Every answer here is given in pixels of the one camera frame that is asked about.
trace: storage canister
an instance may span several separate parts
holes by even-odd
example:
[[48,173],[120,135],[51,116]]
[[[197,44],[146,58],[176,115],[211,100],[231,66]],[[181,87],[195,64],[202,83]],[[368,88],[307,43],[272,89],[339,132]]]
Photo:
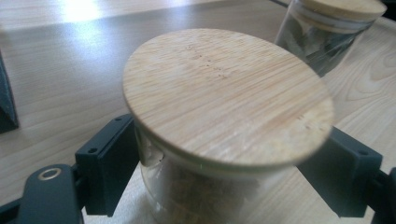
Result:
[[378,0],[292,0],[276,44],[323,77],[386,9]]
[[331,96],[309,66],[231,31],[151,39],[126,64],[123,90],[159,223],[247,223],[332,128]]

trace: wooden lid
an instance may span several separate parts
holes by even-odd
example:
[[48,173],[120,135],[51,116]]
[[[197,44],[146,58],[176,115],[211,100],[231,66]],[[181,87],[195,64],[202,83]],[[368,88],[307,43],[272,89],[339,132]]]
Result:
[[317,13],[353,21],[374,21],[387,10],[387,7],[378,0],[298,1]]
[[213,29],[160,35],[124,70],[141,127],[185,160],[245,168],[295,163],[332,128],[332,99],[297,57],[250,35]]

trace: bamboo lid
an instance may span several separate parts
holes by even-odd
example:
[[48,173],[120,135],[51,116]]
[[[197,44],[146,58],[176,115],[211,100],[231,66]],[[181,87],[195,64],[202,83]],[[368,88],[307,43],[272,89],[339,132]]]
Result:
[[250,35],[193,29],[157,36],[124,70],[134,118],[184,160],[246,168],[301,161],[332,128],[332,99],[297,57]]
[[387,7],[378,0],[299,0],[305,7],[334,18],[374,21]]

